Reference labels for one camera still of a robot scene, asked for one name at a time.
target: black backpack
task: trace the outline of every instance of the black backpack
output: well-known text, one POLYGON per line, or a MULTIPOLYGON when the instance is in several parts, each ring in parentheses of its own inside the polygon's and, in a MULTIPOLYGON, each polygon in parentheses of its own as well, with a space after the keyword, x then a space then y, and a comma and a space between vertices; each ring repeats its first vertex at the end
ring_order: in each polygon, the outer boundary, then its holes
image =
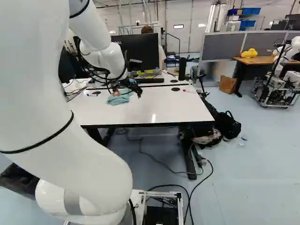
POLYGON ((230 140, 239 135, 242 124, 234 120, 230 111, 219 112, 215 120, 217 129, 226 139, 230 140))

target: gray partition panel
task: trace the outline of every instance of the gray partition panel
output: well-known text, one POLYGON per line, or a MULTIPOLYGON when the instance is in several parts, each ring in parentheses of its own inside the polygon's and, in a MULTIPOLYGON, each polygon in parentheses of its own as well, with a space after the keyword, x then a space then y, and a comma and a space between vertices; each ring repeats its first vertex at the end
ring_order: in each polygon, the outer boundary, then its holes
POLYGON ((243 51, 249 50, 249 48, 255 48, 259 56, 272 55, 267 50, 275 49, 273 47, 274 42, 282 43, 285 38, 285 33, 248 33, 244 44, 243 51))
POLYGON ((292 32, 292 31, 290 31, 289 34, 287 35, 286 40, 292 40, 296 36, 300 36, 300 32, 292 32))
POLYGON ((230 60, 239 56, 245 34, 205 35, 202 60, 230 60))

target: red marker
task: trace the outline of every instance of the red marker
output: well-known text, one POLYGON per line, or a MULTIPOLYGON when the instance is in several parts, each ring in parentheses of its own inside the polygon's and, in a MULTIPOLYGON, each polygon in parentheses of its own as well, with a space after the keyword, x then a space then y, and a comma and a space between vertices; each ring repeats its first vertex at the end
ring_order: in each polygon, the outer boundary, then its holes
POLYGON ((192 90, 186 90, 186 89, 183 89, 183 92, 195 93, 195 92, 194 92, 194 91, 192 91, 192 90))

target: cubicle partition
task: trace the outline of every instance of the cubicle partition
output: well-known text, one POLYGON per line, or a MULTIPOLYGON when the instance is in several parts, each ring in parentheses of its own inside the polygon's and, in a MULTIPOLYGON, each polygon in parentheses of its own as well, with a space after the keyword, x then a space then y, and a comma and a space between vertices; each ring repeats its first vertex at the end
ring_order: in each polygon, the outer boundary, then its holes
POLYGON ((203 38, 200 62, 233 60, 249 48, 255 48, 259 56, 271 55, 274 43, 283 43, 300 36, 300 31, 256 30, 206 33, 203 38))
POLYGON ((254 48, 259 56, 272 55, 274 43, 300 36, 295 30, 256 30, 206 33, 200 52, 199 68, 209 68, 210 79, 218 86, 221 75, 232 76, 240 53, 254 48))

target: window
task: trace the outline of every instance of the window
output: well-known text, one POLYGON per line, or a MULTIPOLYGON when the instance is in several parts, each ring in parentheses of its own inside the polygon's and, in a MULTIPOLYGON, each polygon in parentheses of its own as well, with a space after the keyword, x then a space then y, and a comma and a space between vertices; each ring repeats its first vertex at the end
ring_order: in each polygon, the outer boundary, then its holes
POLYGON ((183 27, 183 24, 174 25, 174 29, 182 29, 183 27))

